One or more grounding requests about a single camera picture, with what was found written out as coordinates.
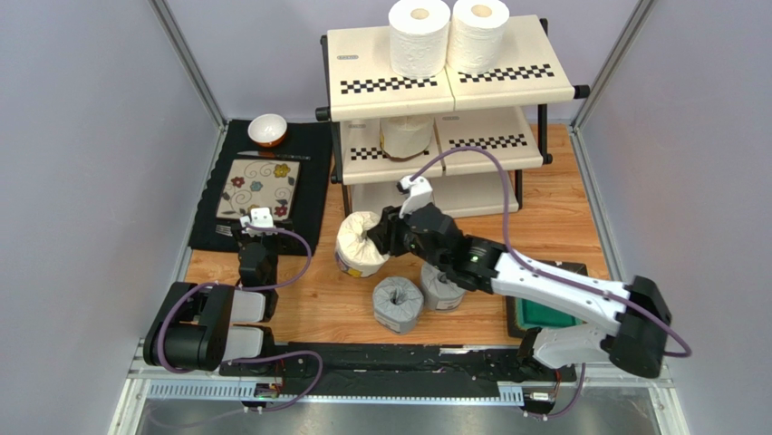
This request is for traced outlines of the beige roll front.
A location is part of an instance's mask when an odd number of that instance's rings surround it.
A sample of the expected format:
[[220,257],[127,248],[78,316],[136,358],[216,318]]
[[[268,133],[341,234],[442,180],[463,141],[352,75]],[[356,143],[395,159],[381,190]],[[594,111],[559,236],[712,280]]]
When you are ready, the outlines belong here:
[[381,150],[392,160],[414,158],[430,145],[433,125],[428,115],[381,118]]

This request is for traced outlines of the grey roll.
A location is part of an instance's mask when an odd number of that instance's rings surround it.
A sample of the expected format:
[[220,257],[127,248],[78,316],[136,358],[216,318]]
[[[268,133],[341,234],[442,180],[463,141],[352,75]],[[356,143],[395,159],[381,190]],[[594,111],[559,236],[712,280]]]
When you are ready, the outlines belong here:
[[429,263],[424,263],[420,271],[420,290],[424,296],[424,306],[435,312],[456,310],[466,291],[450,282],[445,273]]
[[375,320],[395,334],[411,332],[419,321],[423,306],[423,293],[405,277],[387,277],[374,287],[372,293]]

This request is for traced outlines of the beige roll back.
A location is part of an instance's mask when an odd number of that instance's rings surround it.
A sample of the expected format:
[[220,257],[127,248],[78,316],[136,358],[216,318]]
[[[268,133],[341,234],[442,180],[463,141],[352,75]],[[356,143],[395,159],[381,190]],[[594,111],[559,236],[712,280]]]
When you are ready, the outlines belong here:
[[341,223],[334,249],[338,267],[348,276],[368,277],[377,273],[390,259],[382,255],[367,231],[380,222],[371,211],[352,212]]

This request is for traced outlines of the white paper roll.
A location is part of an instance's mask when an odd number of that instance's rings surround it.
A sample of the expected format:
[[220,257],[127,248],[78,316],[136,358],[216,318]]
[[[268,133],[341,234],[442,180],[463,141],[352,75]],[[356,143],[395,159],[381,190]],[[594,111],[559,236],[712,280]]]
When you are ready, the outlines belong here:
[[502,1],[457,1],[451,12],[447,66],[470,74],[492,69],[509,18],[509,9]]
[[446,64],[451,11],[443,1],[398,1],[389,13],[392,70],[425,79]]

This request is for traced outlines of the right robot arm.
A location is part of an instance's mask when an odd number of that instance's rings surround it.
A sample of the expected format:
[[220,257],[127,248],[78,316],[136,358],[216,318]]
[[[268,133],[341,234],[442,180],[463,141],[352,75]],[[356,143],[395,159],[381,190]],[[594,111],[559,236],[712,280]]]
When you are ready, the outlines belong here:
[[660,376],[671,311],[659,287],[637,275],[625,284],[571,273],[507,246],[464,234],[435,205],[402,215],[386,207],[367,238],[380,253],[413,254],[460,288],[545,305],[581,320],[578,326],[530,329],[521,355],[549,368],[610,362],[642,378]]

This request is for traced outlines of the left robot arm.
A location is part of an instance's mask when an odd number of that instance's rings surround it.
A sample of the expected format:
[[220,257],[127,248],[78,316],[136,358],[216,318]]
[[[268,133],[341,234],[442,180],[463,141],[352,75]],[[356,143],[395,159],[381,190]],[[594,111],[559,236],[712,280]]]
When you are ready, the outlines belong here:
[[213,372],[221,363],[259,358],[269,332],[251,323],[268,322],[275,314],[279,252],[289,238],[307,258],[311,248],[303,237],[244,217],[230,227],[238,245],[239,280],[234,285],[176,282],[145,337],[146,364],[169,372]]

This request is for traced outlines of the beige roll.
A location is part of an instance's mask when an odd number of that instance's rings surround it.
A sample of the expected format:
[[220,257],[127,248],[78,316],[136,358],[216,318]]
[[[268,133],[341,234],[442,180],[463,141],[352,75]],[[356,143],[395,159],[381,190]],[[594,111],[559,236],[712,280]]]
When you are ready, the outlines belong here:
[[381,118],[381,150],[392,160],[414,158],[430,145],[433,125],[428,115]]
[[348,276],[368,277],[377,273],[390,259],[382,255],[367,231],[380,222],[371,211],[352,212],[341,223],[334,249],[338,267]]

